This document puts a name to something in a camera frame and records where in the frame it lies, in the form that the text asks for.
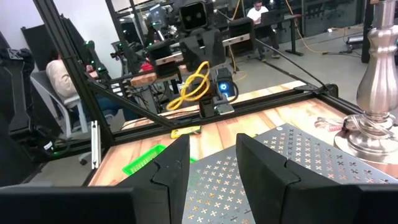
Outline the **grey perforated metal shelf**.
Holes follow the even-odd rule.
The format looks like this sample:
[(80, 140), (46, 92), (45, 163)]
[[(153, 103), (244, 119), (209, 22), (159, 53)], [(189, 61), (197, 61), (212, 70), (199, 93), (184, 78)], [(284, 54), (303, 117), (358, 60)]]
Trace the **grey perforated metal shelf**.
[[(290, 124), (257, 135), (255, 140), (339, 184), (398, 184), (398, 179)], [(234, 146), (190, 165), (182, 224), (256, 224)]]

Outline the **grey office chair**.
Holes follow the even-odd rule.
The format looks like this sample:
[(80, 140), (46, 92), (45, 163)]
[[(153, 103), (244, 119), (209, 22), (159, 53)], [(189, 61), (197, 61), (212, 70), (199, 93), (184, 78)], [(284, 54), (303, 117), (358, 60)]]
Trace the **grey office chair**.
[[(67, 138), (71, 138), (76, 136), (78, 133), (87, 133), (88, 132), (88, 122), (85, 116), (85, 113), (83, 111), (83, 106), (80, 100), (80, 97), (78, 95), (73, 95), (70, 98), (67, 98), (66, 100), (62, 100), (59, 98), (57, 95), (56, 91), (54, 90), (49, 78), (47, 77), (47, 74), (45, 71), (39, 71), (39, 72), (34, 72), (30, 75), (30, 79), (33, 83), (33, 85), (38, 88), (39, 90), (43, 90), (48, 94), (51, 99), (53, 99), (56, 102), (56, 106), (59, 108), (63, 120), (65, 122), (65, 135)], [(74, 127), (74, 124), (76, 122), (72, 121), (70, 112), (67, 108), (67, 106), (75, 104), (78, 108), (79, 112), (79, 122), (78, 126)]]

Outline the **green plastic basket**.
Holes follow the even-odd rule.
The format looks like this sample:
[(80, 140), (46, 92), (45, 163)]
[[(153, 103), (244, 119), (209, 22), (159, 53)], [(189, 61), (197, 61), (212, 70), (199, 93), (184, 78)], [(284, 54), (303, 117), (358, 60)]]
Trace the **green plastic basket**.
[(159, 144), (125, 166), (123, 172), (130, 176), (142, 169), (143, 175), (149, 172), (149, 177), (152, 177), (153, 181), (165, 180), (166, 177), (173, 179), (184, 175), (187, 178), (190, 163), (196, 162), (189, 155), (189, 144), (181, 148), (171, 144), (170, 149)]

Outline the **black aluminium table frame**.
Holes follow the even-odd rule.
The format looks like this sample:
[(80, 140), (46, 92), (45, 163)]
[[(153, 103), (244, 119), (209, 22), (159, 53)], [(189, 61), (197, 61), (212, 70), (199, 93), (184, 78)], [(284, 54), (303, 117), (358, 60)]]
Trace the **black aluminium table frame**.
[(86, 73), (77, 60), (69, 56), (72, 51), (67, 46), (64, 28), (56, 28), (60, 16), (53, 0), (34, 0), (47, 30), (61, 53), (74, 85), (83, 101), (89, 104), (90, 115), (101, 125), (103, 161), (88, 176), (89, 186), (115, 185), (127, 175), (121, 169), (137, 159), (157, 143), (170, 144), (171, 130), (180, 128), (177, 122), (190, 119), (190, 126), (202, 126), (199, 135), (190, 140), (191, 154), (203, 159), (223, 151), (235, 144), (237, 133), (262, 134), (288, 122), (298, 128), (310, 128), (316, 135), (317, 129), (311, 125), (316, 115), (333, 115), (342, 118), (348, 114), (358, 114), (360, 109), (342, 98), (327, 93), (303, 91), (304, 82), (294, 81), (257, 91), (245, 93), (233, 103), (234, 113), (200, 120), (195, 109), (180, 109), (170, 121), (157, 122), (152, 115), (144, 115), (140, 121), (129, 123), (122, 131), (112, 133), (95, 100), (95, 85), (86, 79)]

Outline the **silver metal bracket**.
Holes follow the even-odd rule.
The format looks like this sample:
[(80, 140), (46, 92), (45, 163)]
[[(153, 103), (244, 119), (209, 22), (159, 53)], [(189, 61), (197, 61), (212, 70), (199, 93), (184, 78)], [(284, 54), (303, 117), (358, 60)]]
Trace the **silver metal bracket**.
[(97, 120), (91, 122), (91, 168), (98, 169), (101, 164), (101, 131)]

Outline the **computer tower blue light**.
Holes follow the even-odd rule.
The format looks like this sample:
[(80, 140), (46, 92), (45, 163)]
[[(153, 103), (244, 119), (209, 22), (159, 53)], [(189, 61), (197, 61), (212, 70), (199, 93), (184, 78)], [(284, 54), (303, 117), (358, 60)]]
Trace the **computer tower blue light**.
[(227, 98), (239, 96), (238, 86), (233, 81), (233, 75), (227, 68), (217, 69), (216, 82), (220, 93), (226, 95)]

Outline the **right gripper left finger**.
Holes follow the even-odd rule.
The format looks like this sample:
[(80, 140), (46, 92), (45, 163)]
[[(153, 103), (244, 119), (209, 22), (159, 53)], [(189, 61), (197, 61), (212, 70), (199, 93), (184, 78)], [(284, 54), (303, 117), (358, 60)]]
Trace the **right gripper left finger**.
[(117, 187), (129, 196), (117, 206), (117, 224), (182, 224), (188, 176), (190, 136), (184, 134)]

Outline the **yellow rubber band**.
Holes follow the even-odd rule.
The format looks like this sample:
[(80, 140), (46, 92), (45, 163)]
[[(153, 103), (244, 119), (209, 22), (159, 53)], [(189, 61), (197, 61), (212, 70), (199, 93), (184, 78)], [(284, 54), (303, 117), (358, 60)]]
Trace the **yellow rubber band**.
[[(192, 73), (183, 85), (180, 96), (172, 100), (167, 106), (168, 111), (177, 110), (183, 102), (193, 102), (200, 100), (210, 89), (210, 63), (209, 61), (202, 62), (194, 73)], [(193, 90), (190, 90), (190, 85), (196, 80), (201, 79), (201, 82)]]

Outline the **wooden top workbench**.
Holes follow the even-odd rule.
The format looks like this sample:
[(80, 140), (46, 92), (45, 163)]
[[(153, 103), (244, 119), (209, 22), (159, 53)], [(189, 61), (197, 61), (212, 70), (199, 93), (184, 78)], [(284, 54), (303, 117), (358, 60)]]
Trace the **wooden top workbench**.
[(149, 73), (146, 75), (140, 75), (137, 77), (134, 77), (130, 80), (131, 86), (134, 86), (136, 88), (142, 87), (142, 86), (147, 86), (147, 85), (152, 85), (157, 82), (165, 82), (167, 80), (173, 80), (173, 79), (179, 79), (179, 75), (175, 74), (169, 77), (158, 77), (155, 73)]

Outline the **black office desk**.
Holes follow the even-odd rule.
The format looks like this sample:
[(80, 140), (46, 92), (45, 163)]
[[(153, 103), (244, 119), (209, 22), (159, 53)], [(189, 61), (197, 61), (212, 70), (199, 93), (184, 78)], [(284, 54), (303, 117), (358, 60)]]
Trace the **black office desk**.
[(297, 34), (300, 34), (300, 31), (297, 30), (299, 28), (299, 26), (295, 24), (295, 22), (298, 22), (301, 17), (302, 17), (301, 14), (284, 15), (283, 17), (276, 17), (275, 19), (267, 19), (263, 16), (262, 22), (260, 24), (255, 24), (254, 29), (259, 29), (260, 27), (271, 26), (274, 24), (280, 24), (280, 23), (289, 21), (290, 22), (291, 48), (287, 49), (285, 51), (287, 53), (302, 57), (302, 56), (304, 56), (304, 54), (297, 51), (297, 49), (296, 49), (296, 36), (297, 36)]

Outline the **yellow crayon pack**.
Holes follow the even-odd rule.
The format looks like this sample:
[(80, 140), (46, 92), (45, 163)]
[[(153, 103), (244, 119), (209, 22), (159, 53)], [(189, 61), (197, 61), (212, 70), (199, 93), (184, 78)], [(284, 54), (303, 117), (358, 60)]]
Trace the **yellow crayon pack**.
[(174, 129), (170, 133), (170, 137), (172, 139), (177, 139), (181, 135), (184, 135), (184, 134), (188, 134), (188, 135), (201, 134), (201, 126), (190, 126), (190, 127), (186, 127), (186, 128)]

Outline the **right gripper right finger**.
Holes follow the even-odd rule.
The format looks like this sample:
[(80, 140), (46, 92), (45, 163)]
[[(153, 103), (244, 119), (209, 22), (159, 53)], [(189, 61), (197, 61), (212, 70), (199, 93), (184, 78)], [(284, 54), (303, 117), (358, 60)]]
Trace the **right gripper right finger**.
[(358, 224), (358, 188), (341, 185), (246, 134), (236, 136), (239, 174), (256, 224)]

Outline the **person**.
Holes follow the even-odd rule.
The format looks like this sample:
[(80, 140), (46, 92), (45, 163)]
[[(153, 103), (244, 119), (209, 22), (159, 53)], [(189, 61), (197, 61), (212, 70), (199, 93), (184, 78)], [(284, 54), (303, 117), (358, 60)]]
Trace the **person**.
[[(262, 14), (266, 12), (269, 12), (269, 10), (263, 5), (262, 0), (254, 0), (253, 7), (248, 11), (247, 16), (248, 18), (252, 19), (254, 25), (259, 25), (262, 24)], [(258, 27), (254, 31), (256, 39), (262, 40), (263, 38), (267, 37), (270, 40), (272, 47), (277, 50), (279, 49), (276, 33), (271, 26)], [(259, 60), (265, 62), (266, 58), (264, 55), (264, 46), (259, 42), (256, 42), (256, 45), (259, 52)]]
[[(66, 100), (78, 94), (61, 56), (56, 50), (53, 50), (49, 55), (46, 74), (60, 99)], [(123, 110), (123, 116), (126, 121), (141, 117), (107, 97), (96, 94), (96, 99), (104, 115), (112, 114), (115, 116), (119, 110)]]

